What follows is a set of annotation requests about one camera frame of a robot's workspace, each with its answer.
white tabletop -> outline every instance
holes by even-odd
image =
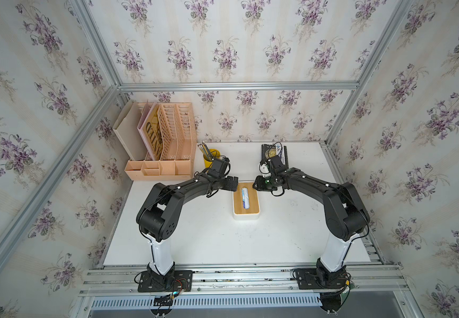
[[[259,175],[261,143],[208,143],[231,163],[229,175],[254,181]],[[283,143],[289,166],[328,182],[335,182],[319,143]],[[195,171],[204,168],[196,150]],[[156,182],[134,181],[104,265],[146,265],[150,247],[141,236],[136,215]],[[165,185],[178,181],[163,182]],[[328,239],[323,205],[305,194],[286,190],[281,197],[258,192],[258,220],[233,219],[232,192],[198,197],[182,208],[178,226],[169,238],[177,264],[315,263]],[[361,240],[355,240],[346,262],[369,262]]]

storage compartment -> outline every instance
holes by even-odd
[[[144,169],[158,169],[159,162],[158,161],[143,161],[143,168]]]
[[[143,175],[159,175],[159,169],[142,169]]]
[[[176,175],[175,162],[171,161],[159,161],[160,175]]]
[[[175,160],[175,168],[177,175],[191,174],[191,162],[189,160]]]
[[[145,103],[137,104],[142,110]],[[160,160],[129,161],[125,172],[134,181],[188,180],[194,170],[196,129],[191,103],[159,103],[163,148]]]

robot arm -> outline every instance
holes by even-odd
[[[219,189],[235,192],[238,178],[227,175],[228,167],[231,167],[228,158],[215,159],[210,168],[206,168],[191,180],[170,186],[157,183],[144,201],[136,222],[141,234],[150,241],[153,261],[150,262],[148,271],[159,289],[169,286],[173,279],[175,264],[167,238],[175,231],[182,206],[201,195],[211,197]]]
[[[279,156],[262,162],[269,174],[259,175],[253,188],[257,191],[283,189],[299,191],[324,205],[325,219],[330,231],[325,251],[316,263],[319,286],[326,288],[344,272],[343,262],[352,240],[369,224],[369,214],[351,183],[329,183],[306,175],[296,168],[286,169]]]

yellow cup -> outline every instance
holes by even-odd
[[[221,153],[217,149],[209,149],[209,150],[215,158],[219,158],[221,156]],[[212,165],[212,162],[209,161],[205,155],[203,155],[203,160],[204,160],[205,168],[208,168]]]

wall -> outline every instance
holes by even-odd
[[[426,317],[459,317],[459,1],[414,2],[332,147]]]
[[[192,102],[199,141],[325,140],[348,90],[137,92],[137,101]]]
[[[0,235],[107,90],[69,2],[0,1]],[[0,317],[64,317],[129,182],[112,106],[0,275]]]
[[[350,80],[396,0],[91,1],[122,82]]]

